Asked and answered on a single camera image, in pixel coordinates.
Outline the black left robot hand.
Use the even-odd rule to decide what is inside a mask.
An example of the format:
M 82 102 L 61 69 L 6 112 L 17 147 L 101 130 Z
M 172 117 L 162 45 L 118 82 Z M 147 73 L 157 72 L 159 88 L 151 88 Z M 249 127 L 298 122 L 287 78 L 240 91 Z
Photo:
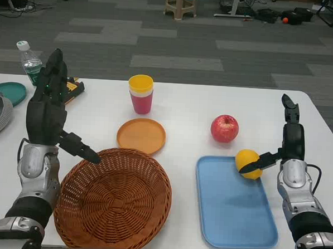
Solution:
M 64 124 L 67 118 L 67 65 L 63 52 L 57 48 L 41 68 L 36 90 L 29 100 L 26 111 L 26 129 L 31 144 L 59 147 L 72 156 L 98 164 L 98 153 L 85 145 L 81 137 L 67 133 Z

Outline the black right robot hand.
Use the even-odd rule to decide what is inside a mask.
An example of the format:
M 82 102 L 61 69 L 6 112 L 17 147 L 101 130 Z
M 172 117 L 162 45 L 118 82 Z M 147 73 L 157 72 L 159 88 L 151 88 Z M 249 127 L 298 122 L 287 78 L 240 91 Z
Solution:
M 305 159 L 305 132 L 300 124 L 299 105 L 295 104 L 288 95 L 281 97 L 284 106 L 284 115 L 286 124 L 283 127 L 282 146 L 277 149 L 275 154 L 266 152 L 259 156 L 259 159 L 245 165 L 239 170 L 241 175 L 251 173 L 257 169 L 267 169 L 276 165 L 278 160 L 283 162 L 290 159 Z

